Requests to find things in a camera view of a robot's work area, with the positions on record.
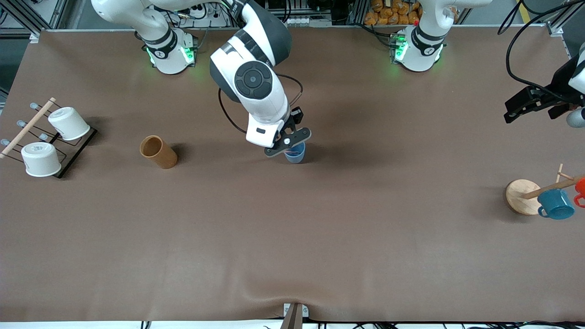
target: blue mug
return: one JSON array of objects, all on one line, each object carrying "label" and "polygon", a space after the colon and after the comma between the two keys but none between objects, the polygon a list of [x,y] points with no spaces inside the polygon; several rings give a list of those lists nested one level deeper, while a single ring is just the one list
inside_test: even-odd
[{"label": "blue mug", "polygon": [[575,213],[575,208],[564,190],[554,189],[543,192],[538,196],[541,207],[538,214],[544,218],[565,220]]}]

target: wooden dowel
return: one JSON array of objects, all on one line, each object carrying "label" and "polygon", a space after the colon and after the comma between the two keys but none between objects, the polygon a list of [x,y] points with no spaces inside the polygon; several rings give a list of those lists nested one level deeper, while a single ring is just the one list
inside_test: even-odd
[{"label": "wooden dowel", "polygon": [[560,180],[560,173],[562,171],[563,171],[563,164],[561,163],[560,166],[559,166],[559,170],[556,173],[556,182],[555,183],[558,183],[559,182],[559,180]]},{"label": "wooden dowel", "polygon": [[33,126],[37,123],[38,120],[40,120],[43,115],[45,114],[45,112],[47,112],[51,106],[53,104],[55,104],[57,100],[52,98],[43,106],[43,108],[41,108],[37,114],[35,114],[35,116],[33,116],[33,118],[29,121],[28,124],[26,124],[26,126],[24,128],[22,128],[22,130],[18,133],[18,135],[16,137],[14,137],[14,139],[10,142],[10,144],[8,144],[7,147],[4,148],[4,150],[2,150],[2,153],[0,153],[0,159],[4,159],[5,156],[8,155],[8,152],[12,151],[12,149],[16,146],[16,144],[18,142],[20,142],[20,140],[26,135],[26,133],[28,133],[29,130],[31,130],[31,128],[33,128]]},{"label": "wooden dowel", "polygon": [[558,176],[563,176],[564,178],[566,178],[568,180],[575,180],[575,177],[571,177],[569,175],[565,175],[562,172],[558,172],[557,174],[558,174]]},{"label": "wooden dowel", "polygon": [[566,189],[569,186],[573,186],[575,184],[577,184],[577,182],[581,179],[585,178],[585,175],[581,175],[581,176],[576,176],[573,178],[573,180],[564,180],[564,181],[560,181],[558,183],[552,184],[552,185],[548,185],[546,187],[541,188],[540,190],[536,190],[536,191],[532,191],[526,194],[522,195],[523,199],[527,199],[530,200],[532,198],[536,198],[539,195],[541,195],[541,193],[546,192],[548,190],[554,190],[554,189]]}]

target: mug handle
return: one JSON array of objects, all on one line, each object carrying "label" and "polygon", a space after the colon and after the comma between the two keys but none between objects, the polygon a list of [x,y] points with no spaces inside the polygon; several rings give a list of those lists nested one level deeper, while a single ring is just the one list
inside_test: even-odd
[{"label": "mug handle", "polygon": [[575,202],[575,205],[577,205],[577,207],[580,207],[580,208],[585,208],[585,204],[580,204],[580,203],[579,203],[579,199],[581,199],[581,198],[585,198],[585,196],[584,196],[584,195],[582,195],[582,194],[579,194],[579,195],[577,195],[577,196],[576,196],[576,197],[573,199],[573,201]]},{"label": "mug handle", "polygon": [[544,209],[544,207],[540,207],[540,208],[538,208],[538,214],[539,214],[541,217],[544,217],[544,218],[549,218],[548,214],[546,214],[546,215],[544,215],[544,214],[543,214],[543,213],[544,213],[544,210],[545,210],[545,209]]}]

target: brown paper cup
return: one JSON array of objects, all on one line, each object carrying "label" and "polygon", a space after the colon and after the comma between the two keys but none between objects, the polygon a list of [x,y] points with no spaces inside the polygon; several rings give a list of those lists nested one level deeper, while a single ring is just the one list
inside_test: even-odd
[{"label": "brown paper cup", "polygon": [[170,169],[177,164],[175,151],[156,135],[144,138],[140,143],[140,154],[154,161],[162,169]]}]

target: upside-down white cup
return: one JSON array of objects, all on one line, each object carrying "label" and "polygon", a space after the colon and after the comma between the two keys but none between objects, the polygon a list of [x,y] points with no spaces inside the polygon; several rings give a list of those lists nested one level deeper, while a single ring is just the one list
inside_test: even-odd
[{"label": "upside-down white cup", "polygon": [[47,177],[61,170],[57,149],[49,143],[30,143],[20,150],[20,154],[25,162],[26,173],[33,177]]},{"label": "upside-down white cup", "polygon": [[90,126],[72,107],[62,107],[54,111],[49,115],[49,122],[63,140],[78,139],[90,131]]}]

